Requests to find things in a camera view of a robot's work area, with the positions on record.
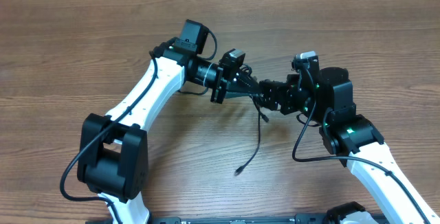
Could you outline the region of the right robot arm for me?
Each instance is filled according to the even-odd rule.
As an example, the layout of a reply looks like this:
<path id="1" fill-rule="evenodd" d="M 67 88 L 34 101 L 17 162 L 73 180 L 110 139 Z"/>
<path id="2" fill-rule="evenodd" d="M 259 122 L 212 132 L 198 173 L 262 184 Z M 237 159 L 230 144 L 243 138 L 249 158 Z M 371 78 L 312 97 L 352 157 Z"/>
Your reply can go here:
<path id="1" fill-rule="evenodd" d="M 300 69 L 286 82 L 263 80 L 259 86 L 263 107 L 284 115 L 299 111 L 319 125 L 329 154 L 317 160 L 338 160 L 368 190 L 389 223 L 439 222 L 397 165 L 382 134 L 356 112 L 346 69 Z"/>

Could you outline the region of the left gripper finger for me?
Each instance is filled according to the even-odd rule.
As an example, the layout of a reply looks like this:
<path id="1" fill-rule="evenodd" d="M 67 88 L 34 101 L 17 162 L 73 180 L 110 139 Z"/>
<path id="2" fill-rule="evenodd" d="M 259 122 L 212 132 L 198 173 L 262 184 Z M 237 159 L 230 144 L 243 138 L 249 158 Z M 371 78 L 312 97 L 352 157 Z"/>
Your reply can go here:
<path id="1" fill-rule="evenodd" d="M 238 93 L 260 93 L 259 83 L 248 71 L 238 70 L 233 79 L 233 91 Z"/>
<path id="2" fill-rule="evenodd" d="M 240 98 L 240 97 L 255 97 L 257 96 L 258 93 L 255 92 L 231 92 L 231 91 L 227 91 L 225 93 L 225 99 L 230 99 L 230 98 Z"/>

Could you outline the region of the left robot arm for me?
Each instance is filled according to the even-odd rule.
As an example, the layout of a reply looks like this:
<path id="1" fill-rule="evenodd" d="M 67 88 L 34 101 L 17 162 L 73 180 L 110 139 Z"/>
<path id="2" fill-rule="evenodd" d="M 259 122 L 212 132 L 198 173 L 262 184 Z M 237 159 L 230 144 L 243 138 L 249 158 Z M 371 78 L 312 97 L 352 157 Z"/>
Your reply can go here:
<path id="1" fill-rule="evenodd" d="M 82 125 L 77 177 L 97 193 L 111 213 L 109 223 L 147 223 L 141 190 L 149 171 L 147 135 L 168 99 L 185 82 L 212 90 L 211 101 L 259 97 L 259 84 L 245 71 L 244 52 L 231 49 L 214 63 L 202 58 L 212 32 L 186 20 L 181 34 L 155 47 L 146 73 L 105 115 L 90 114 Z"/>

